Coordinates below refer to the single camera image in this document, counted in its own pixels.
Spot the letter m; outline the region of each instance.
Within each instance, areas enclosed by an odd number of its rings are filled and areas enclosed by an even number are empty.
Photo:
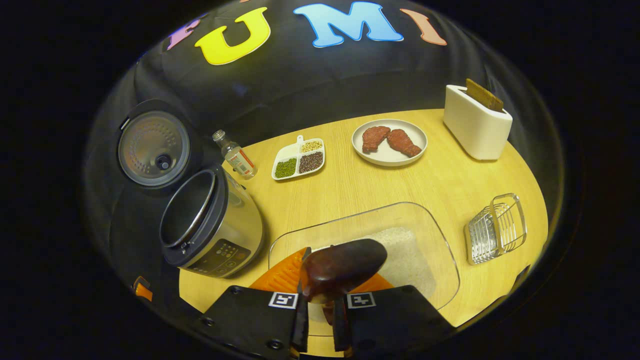
[[[311,4],[301,6],[293,13],[304,15],[316,32],[315,47],[339,45],[344,38],[333,32],[332,26],[343,34],[359,41],[362,38],[362,28],[367,24],[367,37],[375,41],[402,41],[403,36],[393,29],[387,18],[382,14],[382,6],[366,1],[351,3],[348,14],[336,10],[325,4]]]

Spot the glass baking dish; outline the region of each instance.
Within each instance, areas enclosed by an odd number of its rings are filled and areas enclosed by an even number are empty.
[[[291,231],[269,250],[269,268],[304,248],[313,251],[351,240],[372,238],[387,250],[378,272],[394,286],[414,285],[436,309],[460,287],[458,267],[438,223],[414,202],[398,202],[348,217]],[[320,305],[309,304],[309,335],[332,336]]]

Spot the metal dish rack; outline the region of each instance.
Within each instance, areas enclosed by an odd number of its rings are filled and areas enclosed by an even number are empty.
[[[494,197],[489,206],[465,226],[465,236],[471,265],[517,249],[527,239],[527,224],[520,198],[514,193]]]

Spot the rice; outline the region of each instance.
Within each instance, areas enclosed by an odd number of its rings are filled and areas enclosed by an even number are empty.
[[[433,295],[436,281],[427,259],[418,248],[413,231],[405,227],[391,227],[353,240],[365,238],[376,240],[387,250],[387,261],[378,273],[388,282],[395,287],[413,285],[427,299]],[[327,247],[329,246],[314,249],[314,251]]]

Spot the raw steak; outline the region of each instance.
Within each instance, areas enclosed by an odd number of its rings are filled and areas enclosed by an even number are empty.
[[[413,144],[413,142],[409,138],[409,135],[407,135],[405,131],[401,129],[395,129],[391,131],[387,135],[387,141],[389,142],[389,146],[391,146],[391,149],[402,152],[410,158],[420,154],[420,151],[422,151],[421,148]]]
[[[374,126],[366,129],[362,134],[362,152],[378,150],[378,145],[387,137],[389,129],[386,126]]]

